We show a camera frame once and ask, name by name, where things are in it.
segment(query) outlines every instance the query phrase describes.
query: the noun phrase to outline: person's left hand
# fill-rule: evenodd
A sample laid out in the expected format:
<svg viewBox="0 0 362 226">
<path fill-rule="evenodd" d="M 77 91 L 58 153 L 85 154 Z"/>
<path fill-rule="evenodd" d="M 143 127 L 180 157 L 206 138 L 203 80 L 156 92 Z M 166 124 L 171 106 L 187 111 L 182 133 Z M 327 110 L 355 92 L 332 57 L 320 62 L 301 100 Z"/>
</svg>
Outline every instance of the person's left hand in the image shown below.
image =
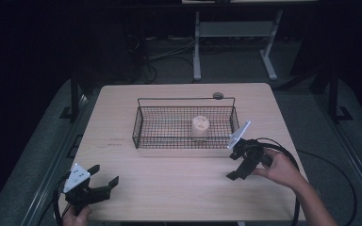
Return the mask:
<svg viewBox="0 0 362 226">
<path fill-rule="evenodd" d="M 92 213 L 89 206 L 84 207 L 78 216 L 75 215 L 74 206 L 71 206 L 63 216 L 63 226 L 87 226 L 88 215 Z"/>
</svg>

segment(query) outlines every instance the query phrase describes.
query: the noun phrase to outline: floor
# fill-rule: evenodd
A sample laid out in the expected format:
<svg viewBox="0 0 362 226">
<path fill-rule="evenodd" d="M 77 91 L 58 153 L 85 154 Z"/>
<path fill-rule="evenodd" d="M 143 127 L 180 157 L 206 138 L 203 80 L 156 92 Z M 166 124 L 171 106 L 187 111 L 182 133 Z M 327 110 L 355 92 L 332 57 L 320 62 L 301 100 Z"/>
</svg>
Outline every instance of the floor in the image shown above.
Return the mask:
<svg viewBox="0 0 362 226">
<path fill-rule="evenodd" d="M 155 56 L 186 46 L 188 39 L 149 40 L 149 66 L 141 66 L 134 84 L 183 83 L 268 83 L 281 86 L 295 78 L 288 75 L 299 49 L 299 42 L 279 41 L 273 46 L 271 60 L 279 78 L 270 81 L 258 50 L 266 40 L 218 40 L 207 42 L 201 56 L 202 80 L 193 81 L 192 52 L 155 60 Z M 310 183 L 340 225 L 362 225 L 362 174 L 355 154 L 362 164 L 362 108 L 353 92 L 339 81 L 338 105 L 345 106 L 352 121 L 334 123 L 327 114 L 327 90 L 312 94 L 314 77 L 274 96 L 288 130 L 299 150 Z M 54 185 L 72 165 L 76 144 L 87 127 L 99 88 L 80 95 L 80 115 L 74 122 L 61 119 L 63 109 L 71 105 L 70 81 L 63 84 L 29 140 L 4 189 L 0 194 L 0 226 L 54 225 L 51 200 Z M 135 223 L 91 222 L 90 225 L 135 225 Z M 166 225 L 164 222 L 155 225 Z M 246 225 L 289 225 L 290 222 L 246 222 Z"/>
</svg>

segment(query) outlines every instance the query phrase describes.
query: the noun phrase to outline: hand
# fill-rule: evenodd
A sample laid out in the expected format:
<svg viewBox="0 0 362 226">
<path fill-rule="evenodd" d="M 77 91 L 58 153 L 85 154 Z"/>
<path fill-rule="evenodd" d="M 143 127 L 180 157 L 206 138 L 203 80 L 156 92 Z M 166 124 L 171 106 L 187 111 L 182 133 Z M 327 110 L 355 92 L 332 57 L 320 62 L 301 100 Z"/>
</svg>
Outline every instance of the hand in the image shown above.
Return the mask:
<svg viewBox="0 0 362 226">
<path fill-rule="evenodd" d="M 88 215 L 92 213 L 89 206 L 84 207 L 78 216 L 75 215 L 74 206 L 71 206 L 63 216 L 63 226 L 87 226 Z"/>
<path fill-rule="evenodd" d="M 272 158 L 272 164 L 270 167 L 264 166 L 264 169 L 256 168 L 253 175 L 268 178 L 292 190 L 297 189 L 299 185 L 307 184 L 307 180 L 283 153 L 267 148 L 264 148 L 264 153 Z"/>
</svg>

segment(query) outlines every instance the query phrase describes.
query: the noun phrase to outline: background table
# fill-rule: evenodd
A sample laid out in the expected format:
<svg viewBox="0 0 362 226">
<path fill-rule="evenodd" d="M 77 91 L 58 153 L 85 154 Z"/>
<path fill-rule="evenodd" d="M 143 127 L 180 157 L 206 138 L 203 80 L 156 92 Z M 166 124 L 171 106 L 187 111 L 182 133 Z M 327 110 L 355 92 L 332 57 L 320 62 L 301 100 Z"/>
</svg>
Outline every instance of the background table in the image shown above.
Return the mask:
<svg viewBox="0 0 362 226">
<path fill-rule="evenodd" d="M 239 125 L 251 121 L 244 138 L 268 137 L 287 148 L 301 165 L 281 112 L 267 84 L 109 86 L 101 90 L 74 162 L 101 170 L 90 187 L 117 175 L 111 199 L 91 206 L 92 220 L 244 221 L 291 220 L 295 196 L 259 176 L 231 181 L 241 159 L 227 149 L 136 149 L 132 141 L 138 98 L 235 97 Z M 61 209 L 65 205 L 63 196 Z"/>
</svg>

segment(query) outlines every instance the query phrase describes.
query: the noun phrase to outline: wire basket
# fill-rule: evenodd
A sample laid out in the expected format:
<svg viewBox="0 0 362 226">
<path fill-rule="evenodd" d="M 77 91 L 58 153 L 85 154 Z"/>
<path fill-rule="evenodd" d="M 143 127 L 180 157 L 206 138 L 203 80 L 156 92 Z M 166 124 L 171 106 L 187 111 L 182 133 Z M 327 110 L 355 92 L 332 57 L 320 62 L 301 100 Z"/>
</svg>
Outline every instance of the wire basket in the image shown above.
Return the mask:
<svg viewBox="0 0 362 226">
<path fill-rule="evenodd" d="M 151 105 L 142 106 L 141 101 Z M 232 102 L 218 105 L 218 102 Z M 164 102 L 183 105 L 163 105 Z M 133 141 L 144 149 L 225 149 L 230 135 L 239 129 L 235 98 L 139 98 Z M 205 116 L 207 137 L 191 137 L 192 119 Z"/>
</svg>

